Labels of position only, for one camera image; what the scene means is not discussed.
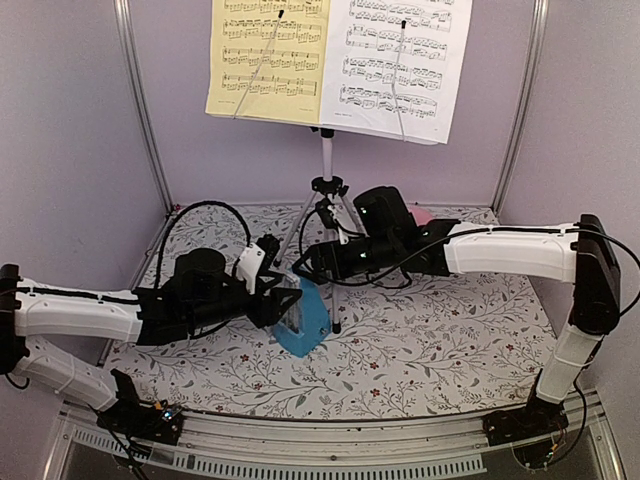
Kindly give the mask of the blue metronome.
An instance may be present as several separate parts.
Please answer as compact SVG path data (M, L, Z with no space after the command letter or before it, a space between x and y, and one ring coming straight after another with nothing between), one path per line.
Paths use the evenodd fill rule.
M329 312L313 282L286 271L283 284L299 289L302 296L272 328L272 333L287 352L304 358L331 332Z

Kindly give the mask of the lilac music stand with tripod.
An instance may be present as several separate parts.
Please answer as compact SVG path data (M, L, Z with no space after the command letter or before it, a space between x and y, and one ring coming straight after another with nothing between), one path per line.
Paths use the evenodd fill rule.
M322 140L323 174L285 236L298 241L295 274L317 285L346 288L381 286L395 271L411 285L413 274L448 276L444 243L455 223L421 221L394 186L367 190L354 200L349 186L333 174L335 131L313 127Z

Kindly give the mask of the yellow sheet music page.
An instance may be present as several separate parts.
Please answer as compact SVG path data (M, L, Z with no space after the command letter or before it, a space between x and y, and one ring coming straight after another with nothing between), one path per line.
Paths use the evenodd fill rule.
M318 126L331 3L212 3L205 112Z

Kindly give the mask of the white sheet music page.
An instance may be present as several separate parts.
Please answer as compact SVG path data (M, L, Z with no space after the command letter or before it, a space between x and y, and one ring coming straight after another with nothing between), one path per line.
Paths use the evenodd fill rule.
M473 4L330 4L320 122L426 145L449 140Z

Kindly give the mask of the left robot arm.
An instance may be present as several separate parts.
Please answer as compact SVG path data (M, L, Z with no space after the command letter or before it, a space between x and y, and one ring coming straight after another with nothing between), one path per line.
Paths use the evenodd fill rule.
M116 292L55 288L24 278L16 264L1 267L1 372L27 376L94 409L108 411L128 434L148 426L135 387L119 373L96 367L45 341L47 335L96 337L137 346L162 346L215 333L245 317L257 328L286 317L302 299L269 256L247 247L235 274L224 255L199 248L179 256L160 287Z

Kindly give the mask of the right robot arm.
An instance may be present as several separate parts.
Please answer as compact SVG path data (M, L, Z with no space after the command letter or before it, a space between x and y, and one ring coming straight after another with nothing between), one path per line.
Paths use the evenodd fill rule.
M393 186L360 194L354 207L365 231L347 231L344 240L308 247L293 264L296 274L316 284L343 286L352 285L357 275L396 269L431 276L505 273L573 285L567 323L516 421L527 436L552 424L555 408L622 315L620 266L599 218L584 214L575 224L543 227L449 219L418 225Z

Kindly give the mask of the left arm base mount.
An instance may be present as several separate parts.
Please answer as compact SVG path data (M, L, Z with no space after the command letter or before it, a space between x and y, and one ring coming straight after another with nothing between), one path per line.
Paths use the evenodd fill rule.
M96 414L97 425L127 439L176 446L184 424L183 408L168 400L143 401L129 375L117 369L110 373L116 382L116 403Z

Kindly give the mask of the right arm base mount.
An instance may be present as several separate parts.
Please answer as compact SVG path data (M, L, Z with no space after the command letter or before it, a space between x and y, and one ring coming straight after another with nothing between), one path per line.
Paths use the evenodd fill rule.
M553 404L535 396L523 407L496 410L482 417L482 430L490 446L560 432L568 425L563 403Z

